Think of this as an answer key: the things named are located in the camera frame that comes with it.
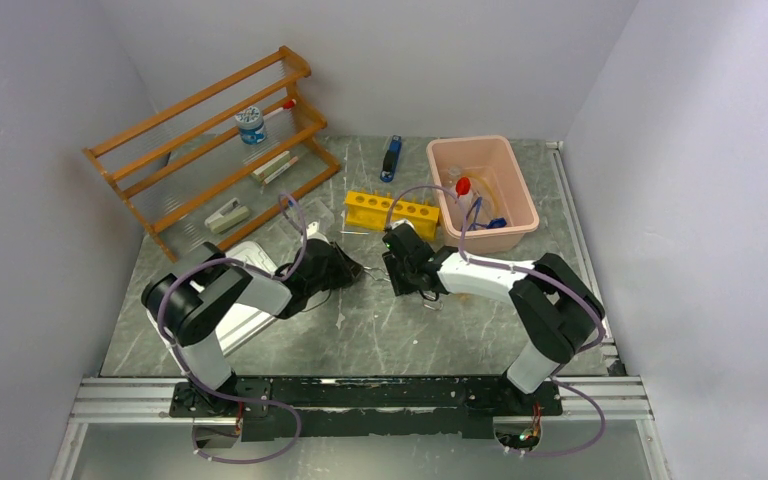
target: red rubber bulb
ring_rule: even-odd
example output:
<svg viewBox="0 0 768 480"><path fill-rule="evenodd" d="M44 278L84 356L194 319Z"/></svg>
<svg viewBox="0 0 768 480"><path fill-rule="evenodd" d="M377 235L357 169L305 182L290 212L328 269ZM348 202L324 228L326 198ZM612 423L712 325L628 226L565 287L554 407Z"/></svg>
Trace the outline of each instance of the red rubber bulb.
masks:
<svg viewBox="0 0 768 480"><path fill-rule="evenodd" d="M469 183L469 179L466 177L461 177L460 180L458 180L458 183L455 184L455 193L458 194L458 196L466 195L469 193L469 189L472 187L472 185Z"/></svg>

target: wooden frame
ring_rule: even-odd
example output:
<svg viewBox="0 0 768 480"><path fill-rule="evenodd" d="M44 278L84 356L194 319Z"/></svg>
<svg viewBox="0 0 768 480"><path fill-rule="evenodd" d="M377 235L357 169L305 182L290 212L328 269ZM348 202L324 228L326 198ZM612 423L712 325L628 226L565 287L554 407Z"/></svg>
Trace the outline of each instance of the wooden frame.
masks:
<svg viewBox="0 0 768 480"><path fill-rule="evenodd" d="M204 102L205 100L212 98L214 95L218 94L219 92L222 92L230 88L231 86L236 85L237 83L251 77L255 73L260 72L261 70L269 67L270 65L280 61L283 61L285 64L285 67L287 67L286 68L287 72L285 73L282 79L272 83L271 85L260 90L254 95L251 95L250 97L246 98L245 100L242 100L241 102L228 107L222 112L205 120L201 124L189 129L183 134L176 136L175 138L164 143L163 145L157 148L154 148L148 153L145 153L141 157L135 159L131 163L128 163L127 165L120 168L119 170L110 173L104 168L101 161L99 160L99 157L102 157L103 155L110 153L111 151L114 151L116 148L121 147L126 142L133 140L134 138L146 133L150 129L160 125L161 123L175 117L176 115L181 114L186 110L189 110L190 108ZM125 130L124 132L118 135L115 135L114 137L100 143L99 145L96 145L93 148L83 149L84 155L90 160L90 162L92 162L93 166L95 166L95 168L99 171L99 173L101 173L101 176L104 177L105 181L107 181L107 183L110 185L113 191L116 192L116 195L119 196L122 202L125 203L125 205L131 211L131 213L134 214L134 216L137 218L140 224L142 224L143 228L145 228L146 232L148 232L151 238L160 246L160 248L163 250L166 256L169 257L172 261L175 261L177 260L175 253L160 238L160 235L159 235L160 232L171 227L181 218L191 213L193 210L203 205L205 202L207 202L211 198L227 190L229 187L231 187L238 181L242 180L246 176L250 175L252 172L254 172L255 169L259 168L266 162L272 160L273 158L275 158L285 150L289 150L290 148L299 144L304 144L313 153L315 153L325 163L327 167L322 173L313 177L307 183L305 183L304 185L296 189L294 192L292 192L293 196L296 198L300 198L304 196L305 194L307 194L317 186L321 185L329 177L331 177L332 175L340 171L339 161L337 161L337 159L334 158L334 156L331 155L331 153L329 153L327 150L322 148L322 146L319 145L316 142L316 140L313 138L313 135L319 130L322 130L323 128L325 128L328 122L325 120L325 117L318 110L316 110L313 106L311 106L301 96L296 86L296 82L298 80L300 80L301 78L310 76L310 73L311 73L310 65L308 65L307 61L305 61L302 57L300 57L298 54L296 54L286 46L282 46L281 48L278 49L277 52L269 55L268 57L265 57L253 63L252 65L249 65L248 67L240 70L239 72L234 73L233 75L223 80L220 80L219 82L216 82L215 84L190 96L189 98L186 98L178 102L177 104L167 108L166 110L163 110L162 112L158 112L157 114L140 122L137 125L134 125L128 130ZM284 140L279 145L275 146L268 152L264 153L254 161L248 163L240 170L232 173L231 175L229 175L219 183L197 194L195 197L185 202L183 205L178 206L171 212L167 213L163 218L161 218L160 220L154 223L150 223L146 219L146 217L139 212L137 207L134 206L134 203L131 201L131 199L134 196L147 190L152 185L155 185L156 183L160 182L164 178L180 170L186 165L192 163L193 161L197 160L204 154L210 152L214 148L222 145L223 143L229 140L236 139L237 129L236 127L230 128L229 130L223 132L222 134L217 135L215 138L208 141L204 145L201 145L195 150L179 158L176 158L174 161L169 162L168 164L161 167L156 172L151 173L150 175L146 176L145 178L142 178L141 180L137 181L136 183L134 183L133 185L127 188L122 188L122 186L120 185L120 182L122 180L130 177L131 175L134 175L135 173L139 172L143 168L154 163L155 161L162 158L163 156L169 154L176 148L179 148L180 146L193 140L197 136L207 132L209 129L216 127L223 121L231 118L235 113L241 110L244 110L245 108L251 105L254 105L257 102L263 101L264 99L268 98L270 95L273 95L282 89L286 90L287 95L284 98L280 99L279 101L264 108L263 114L266 115L274 110L277 110L281 108L282 105L285 104L288 100L294 99L296 100L296 106L293 108L293 115L295 116L296 119L300 119L300 118L306 119L308 121L307 126L302 128L301 125L303 122L298 122L298 121L295 122L296 125L298 126L297 128L298 132L295 135ZM234 244L242 240L246 235L248 235L255 229L259 228L267 220L277 215L279 212L280 212L280 209L278 205L272 206L271 208L269 208L259 216L246 222L239 230L228 235L224 240L222 240L219 243L219 248L221 248L222 250L227 250L228 248L230 248L231 246L233 246Z"/></svg>

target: gray marble table surface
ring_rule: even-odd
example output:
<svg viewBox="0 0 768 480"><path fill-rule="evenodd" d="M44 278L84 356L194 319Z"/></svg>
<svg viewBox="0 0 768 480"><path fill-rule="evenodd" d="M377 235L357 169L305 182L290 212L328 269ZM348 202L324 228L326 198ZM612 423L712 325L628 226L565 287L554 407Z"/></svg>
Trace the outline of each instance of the gray marble table surface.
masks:
<svg viewBox="0 0 768 480"><path fill-rule="evenodd" d="M336 218L327 232L329 238L336 240L357 262L383 268L381 233L344 226L343 200L348 190L379 190L395 195L408 187L430 183L425 149L431 140L404 138L395 179L385 184L378 179L385 137L319 137L322 145L343 163L343 170L305 196L300 204L304 206L314 199L324 203ZM489 256L528 260L554 252L576 272L582 271L576 239L570 229L571 214L562 200L561 186L544 142L512 140L511 144L537 206L540 226L526 234L514 249ZM269 188L291 190L295 188L292 183L309 178L311 172L306 169L320 168L305 167L305 163L302 159L287 171L286 180L274 182L290 185ZM430 199L431 195L420 193L417 197ZM259 194L246 197L243 203L253 205L257 213L258 208L265 208L274 198ZM279 222L286 220L278 216L246 240L258 242L280 265L290 260L298 240L287 236L286 228ZM437 237L435 246L442 244L439 230ZM145 236L101 369L102 376L180 375L139 303L145 285L169 265L160 248ZM364 275L357 284L334 292L328 301L310 312L274 323L228 360L243 375L489 374L507 368L526 339L513 307L476 296L452 295L443 298L442 310L432 311L423 308L418 295L394 297L389 283ZM561 374L606 375L602 352L596 348L579 354Z"/></svg>

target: blue and white container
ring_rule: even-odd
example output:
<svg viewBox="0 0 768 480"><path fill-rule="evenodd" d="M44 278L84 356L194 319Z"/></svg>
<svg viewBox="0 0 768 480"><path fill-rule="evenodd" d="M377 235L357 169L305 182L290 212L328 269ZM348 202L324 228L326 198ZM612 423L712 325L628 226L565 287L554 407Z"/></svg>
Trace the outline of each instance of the blue and white container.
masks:
<svg viewBox="0 0 768 480"><path fill-rule="evenodd" d="M263 114L257 107L249 107L234 115L237 122L237 130L240 138L247 145L255 145L266 139L266 125L263 122Z"/></svg>

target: pink bin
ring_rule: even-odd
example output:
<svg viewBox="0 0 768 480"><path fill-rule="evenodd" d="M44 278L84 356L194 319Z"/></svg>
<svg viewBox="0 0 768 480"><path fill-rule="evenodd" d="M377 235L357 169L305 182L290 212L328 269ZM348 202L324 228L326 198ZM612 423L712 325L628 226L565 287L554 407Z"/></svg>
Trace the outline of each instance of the pink bin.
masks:
<svg viewBox="0 0 768 480"><path fill-rule="evenodd" d="M467 232L467 252L504 252L513 248L523 235L537 229L537 210L508 139L490 135L434 140L426 152L436 185L450 188L457 178L452 178L449 172L459 169L461 176L471 178L474 191L488 199L487 208L508 222L504 228ZM493 197L498 205L492 205ZM443 192L437 191L437 201L443 213L444 242L457 246L464 212Z"/></svg>

